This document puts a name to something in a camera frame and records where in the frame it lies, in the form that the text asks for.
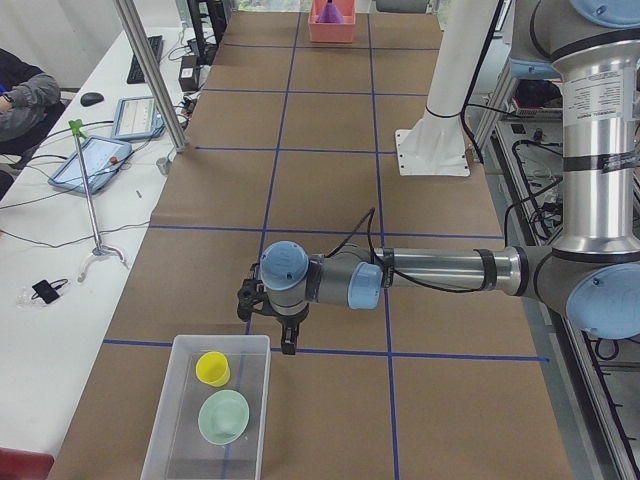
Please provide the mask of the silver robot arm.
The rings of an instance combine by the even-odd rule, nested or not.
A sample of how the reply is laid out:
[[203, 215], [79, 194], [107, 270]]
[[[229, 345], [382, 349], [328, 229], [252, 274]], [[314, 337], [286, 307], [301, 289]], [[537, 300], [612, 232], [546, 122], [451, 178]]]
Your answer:
[[439, 0], [376, 0], [376, 10], [382, 13], [435, 14]]
[[415, 284], [451, 293], [500, 290], [536, 299], [606, 339], [639, 332], [639, 241], [633, 232], [635, 1], [520, 1], [514, 74], [562, 81], [563, 229], [548, 246], [474, 249], [360, 248], [308, 255], [280, 241], [258, 266], [257, 302], [296, 350], [313, 303], [374, 308], [383, 289]]

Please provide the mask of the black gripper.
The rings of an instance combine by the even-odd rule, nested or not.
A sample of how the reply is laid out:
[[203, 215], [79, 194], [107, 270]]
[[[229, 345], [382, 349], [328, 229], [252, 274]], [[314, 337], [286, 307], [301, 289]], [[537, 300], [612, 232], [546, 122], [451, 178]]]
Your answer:
[[292, 314], [276, 313], [282, 326], [281, 349], [283, 354], [295, 354], [299, 335], [299, 325], [307, 318], [309, 305]]

